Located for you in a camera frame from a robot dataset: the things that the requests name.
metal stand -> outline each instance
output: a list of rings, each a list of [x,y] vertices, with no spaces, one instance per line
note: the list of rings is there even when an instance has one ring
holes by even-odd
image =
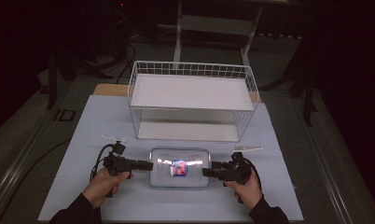
[[[321,66],[320,59],[325,57],[322,54],[331,33],[328,31],[329,29],[331,29],[329,22],[324,22],[323,16],[317,16],[287,66],[284,76],[266,86],[258,88],[260,91],[267,91],[294,79],[295,82],[290,88],[289,94],[292,97],[299,97],[304,90],[306,91],[303,117],[310,127],[312,126],[310,115],[314,111],[314,81],[318,74],[318,68]]]
[[[259,7],[253,21],[229,20],[221,18],[210,18],[203,16],[184,15],[182,13],[182,0],[178,2],[178,18],[176,24],[176,44],[174,51],[174,62],[181,60],[181,34],[182,30],[204,31],[219,34],[247,35],[248,39],[243,48],[241,56],[243,65],[249,66],[248,52],[255,37],[257,25],[263,8]]]

white paper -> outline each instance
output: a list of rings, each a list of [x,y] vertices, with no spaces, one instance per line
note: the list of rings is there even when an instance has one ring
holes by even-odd
[[[90,170],[99,151],[112,141],[101,136],[126,138],[128,159],[146,160],[154,147],[200,147],[211,153],[212,161],[230,161],[235,143],[203,141],[160,141],[136,139],[127,99],[115,96],[91,96],[76,127],[74,137],[62,160],[39,220],[50,220],[88,185]],[[289,220],[302,220],[282,152],[269,114],[259,104],[242,140],[242,146],[265,149],[245,152],[244,156],[257,168],[263,193],[271,206],[280,206]],[[134,178],[120,184],[118,194],[102,207],[104,221],[115,222],[248,222],[252,221],[233,191],[221,181],[211,179],[202,190],[152,189],[148,172],[133,171]]]
[[[254,110],[245,80],[224,77],[138,74],[131,104],[132,107]]]
[[[144,110],[139,138],[238,142],[231,111]]]

floor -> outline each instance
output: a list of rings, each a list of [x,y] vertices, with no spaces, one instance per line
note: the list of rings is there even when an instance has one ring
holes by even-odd
[[[171,61],[174,44],[169,40],[173,36],[173,29],[165,30],[157,42],[146,42],[136,35],[131,40],[134,59]],[[257,85],[280,77],[298,45],[299,40],[290,38],[256,37],[249,59]],[[242,63],[238,48],[205,47],[192,41],[183,46],[181,61]],[[0,195],[5,196],[0,197],[0,223],[38,222],[36,219],[68,147],[67,141],[74,134],[88,97],[97,84],[115,82],[124,67],[122,64],[105,69],[106,74],[114,77],[110,80],[92,77],[79,69],[74,82],[59,76],[58,100],[51,110],[46,110],[47,95],[37,93],[0,129],[0,186],[7,174],[13,178],[6,180],[15,186],[0,189]],[[44,82],[47,74],[48,71],[39,74]],[[128,81],[128,76],[125,72],[121,83]],[[301,116],[303,96],[289,97],[290,85],[285,83],[260,94],[296,187],[304,215],[301,223],[375,223],[375,202],[321,100],[321,93],[315,92],[313,102],[317,111],[312,112],[312,127],[307,127]],[[76,111],[75,117],[72,121],[55,119],[59,118],[59,109]]]

wire basket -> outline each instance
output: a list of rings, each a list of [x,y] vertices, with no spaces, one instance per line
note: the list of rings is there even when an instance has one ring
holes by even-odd
[[[249,66],[216,63],[137,61],[128,97],[138,138],[173,140],[238,142],[260,103]]]

black cable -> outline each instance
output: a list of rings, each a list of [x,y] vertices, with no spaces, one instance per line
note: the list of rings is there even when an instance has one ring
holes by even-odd
[[[69,139],[66,139],[65,141],[59,143],[58,145],[56,145],[55,147],[52,147],[51,149],[49,149],[47,152],[45,152],[41,157],[39,157],[35,162],[34,164],[31,165],[31,167],[28,169],[28,171],[25,173],[25,175],[21,178],[21,181],[20,183],[17,185],[17,187],[14,189],[13,191],[13,194],[10,196],[9,198],[9,201],[7,202],[7,204],[5,205],[5,208],[4,208],[4,211],[2,212],[1,216],[0,216],[0,222],[1,222],[1,219],[2,217],[5,215],[5,213],[7,212],[7,209],[9,208],[11,202],[13,201],[13,198],[16,196],[16,193],[17,191],[19,190],[19,188],[21,187],[21,184],[24,182],[25,178],[27,177],[28,174],[31,173],[31,171],[34,169],[34,167],[43,159],[45,158],[50,152],[52,152],[53,150],[55,150],[56,148],[62,146],[63,144],[67,143],[71,141],[71,138]]]
[[[89,61],[86,62],[97,69],[104,70],[111,66],[116,66],[118,63],[123,63],[122,58],[123,57],[120,56],[120,53],[117,53],[116,56],[114,56],[114,59],[107,63],[91,63]]]
[[[131,48],[132,48],[132,57],[129,59],[127,53],[126,53],[126,61],[127,61],[127,65],[123,68],[123,70],[120,72],[120,74],[118,75],[118,79],[116,80],[116,84],[118,84],[118,82],[120,81],[120,78],[123,76],[123,73],[126,71],[126,69],[128,67],[130,67],[130,70],[132,70],[132,65],[131,63],[133,62],[134,60],[134,57],[135,57],[135,47],[130,44],[130,43],[127,43]]]
[[[113,68],[110,68],[108,70],[103,70],[103,72],[108,73],[108,72],[115,71],[116,69],[120,68],[123,64],[124,62],[120,62],[118,65],[114,66]]]
[[[259,176],[259,173],[257,172],[256,166],[250,160],[248,160],[247,158],[244,158],[244,160],[247,161],[251,165],[252,169],[254,170],[255,175],[257,176],[257,183],[259,184],[259,188],[261,190],[260,176]]]
[[[100,153],[98,154],[98,157],[97,157],[97,162],[95,162],[95,165],[91,170],[90,181],[97,175],[98,164],[100,163],[100,161],[102,161],[102,160],[100,160],[100,158],[103,156],[104,150],[106,150],[107,147],[113,147],[113,146],[114,146],[113,144],[108,144],[101,149],[101,151],[100,151]]]

